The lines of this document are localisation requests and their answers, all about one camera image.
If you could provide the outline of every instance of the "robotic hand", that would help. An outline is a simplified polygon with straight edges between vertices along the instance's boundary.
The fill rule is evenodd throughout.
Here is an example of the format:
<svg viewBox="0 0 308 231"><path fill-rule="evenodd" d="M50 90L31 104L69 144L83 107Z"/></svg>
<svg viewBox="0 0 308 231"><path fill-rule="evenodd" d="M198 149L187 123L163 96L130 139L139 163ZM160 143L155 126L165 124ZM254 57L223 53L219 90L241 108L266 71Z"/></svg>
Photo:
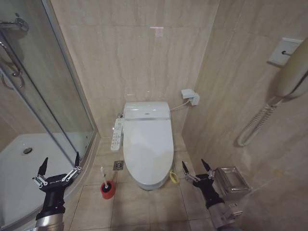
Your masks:
<svg viewBox="0 0 308 231"><path fill-rule="evenodd" d="M205 167L207 173L192 176L182 161L183 171L185 179L192 183L194 187L201 190L206 200L206 207L210 213L214 227L219 231L240 231L241 229L233 227L235 218L242 214L237 204L231 204L227 206L219 194L213 188L214 174L210 166L203 160L202 164Z"/></svg>
<svg viewBox="0 0 308 231"><path fill-rule="evenodd" d="M27 231L62 231L64 229L63 214L65 212L64 191L73 183L81 171L79 153L76 155L75 167L68 174L44 177L47 170L48 157L38 169L38 175L32 180L38 188L45 192L42 210L36 216L36 227Z"/></svg>

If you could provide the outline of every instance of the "toilet lid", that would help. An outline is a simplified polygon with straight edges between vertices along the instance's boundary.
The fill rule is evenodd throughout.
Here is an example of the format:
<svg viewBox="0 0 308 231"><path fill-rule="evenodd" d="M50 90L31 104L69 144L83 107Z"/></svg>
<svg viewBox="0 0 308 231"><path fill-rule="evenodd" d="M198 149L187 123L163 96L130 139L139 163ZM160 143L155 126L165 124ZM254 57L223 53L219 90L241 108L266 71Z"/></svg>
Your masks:
<svg viewBox="0 0 308 231"><path fill-rule="evenodd" d="M123 152L127 169L136 181L147 185L162 181L173 161L170 119L126 120Z"/></svg>

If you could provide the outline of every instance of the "bidet control panel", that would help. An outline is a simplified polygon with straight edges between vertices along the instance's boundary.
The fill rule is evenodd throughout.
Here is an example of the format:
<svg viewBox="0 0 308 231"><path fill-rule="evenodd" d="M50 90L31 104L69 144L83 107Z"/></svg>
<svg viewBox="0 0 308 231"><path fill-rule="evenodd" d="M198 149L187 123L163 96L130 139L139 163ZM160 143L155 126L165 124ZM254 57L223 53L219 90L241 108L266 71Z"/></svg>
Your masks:
<svg viewBox="0 0 308 231"><path fill-rule="evenodd" d="M112 136L111 148L110 148L111 151L118 151L120 149L121 138L123 133L123 125L124 125L123 118L118 118L115 120L114 134Z"/></svg>

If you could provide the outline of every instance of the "toilet paper holder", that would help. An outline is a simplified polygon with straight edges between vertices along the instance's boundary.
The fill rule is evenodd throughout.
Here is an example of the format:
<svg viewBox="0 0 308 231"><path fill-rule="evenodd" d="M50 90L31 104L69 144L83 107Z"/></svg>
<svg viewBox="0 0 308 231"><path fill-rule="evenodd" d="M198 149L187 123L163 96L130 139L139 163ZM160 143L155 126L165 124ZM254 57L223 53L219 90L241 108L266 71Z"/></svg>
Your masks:
<svg viewBox="0 0 308 231"><path fill-rule="evenodd" d="M251 192L250 187L235 166L218 167L215 183L224 200L239 200Z"/></svg>

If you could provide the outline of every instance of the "white toilet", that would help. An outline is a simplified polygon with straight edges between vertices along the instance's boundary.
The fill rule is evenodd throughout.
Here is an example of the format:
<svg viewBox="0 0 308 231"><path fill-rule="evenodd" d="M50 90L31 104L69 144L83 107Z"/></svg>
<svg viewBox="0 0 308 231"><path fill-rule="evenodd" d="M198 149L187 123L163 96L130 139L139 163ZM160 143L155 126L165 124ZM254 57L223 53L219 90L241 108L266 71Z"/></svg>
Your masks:
<svg viewBox="0 0 308 231"><path fill-rule="evenodd" d="M145 190L161 187L173 161L170 109L166 102L126 103L123 152L128 171Z"/></svg>

